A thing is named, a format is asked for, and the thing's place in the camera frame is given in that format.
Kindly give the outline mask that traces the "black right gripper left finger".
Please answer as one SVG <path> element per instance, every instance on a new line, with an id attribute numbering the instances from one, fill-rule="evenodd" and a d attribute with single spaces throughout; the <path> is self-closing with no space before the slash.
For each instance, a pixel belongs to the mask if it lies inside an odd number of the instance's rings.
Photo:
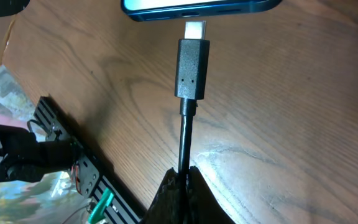
<path id="1" fill-rule="evenodd" d="M 179 224 L 181 190 L 178 173 L 166 171 L 155 197 L 140 224 Z"/>

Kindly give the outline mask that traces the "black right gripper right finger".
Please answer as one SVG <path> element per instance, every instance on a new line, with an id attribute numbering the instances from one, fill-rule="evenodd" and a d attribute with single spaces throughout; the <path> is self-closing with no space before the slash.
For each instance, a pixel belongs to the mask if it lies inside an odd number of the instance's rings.
<path id="1" fill-rule="evenodd" d="M 222 209 L 196 166 L 189 168 L 187 197 L 189 222 L 195 224 L 234 224 Z"/>

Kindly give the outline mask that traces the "blue Samsung Galaxy smartphone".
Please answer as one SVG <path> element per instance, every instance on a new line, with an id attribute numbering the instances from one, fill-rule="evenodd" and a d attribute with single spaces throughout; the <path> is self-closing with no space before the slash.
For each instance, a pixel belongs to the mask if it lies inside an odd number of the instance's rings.
<path id="1" fill-rule="evenodd" d="M 184 17 L 265 12 L 282 0 L 121 0 L 122 11 L 137 22 Z"/>

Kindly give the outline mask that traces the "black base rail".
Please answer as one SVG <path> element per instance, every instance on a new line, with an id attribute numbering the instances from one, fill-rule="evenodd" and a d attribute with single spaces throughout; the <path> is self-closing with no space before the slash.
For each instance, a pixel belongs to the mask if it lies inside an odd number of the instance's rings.
<path id="1" fill-rule="evenodd" d="M 71 140 L 71 145 L 79 150 L 73 173 L 79 180 L 82 196 L 99 202 L 106 189 L 114 194 L 111 204 L 104 212 L 107 222 L 140 223 L 145 215 L 145 208 L 119 180 L 112 163 L 100 155 L 101 148 L 98 144 L 82 133 L 82 128 L 70 115 L 63 112 L 52 97 L 39 98 L 34 117 L 47 129 L 47 141 Z"/>

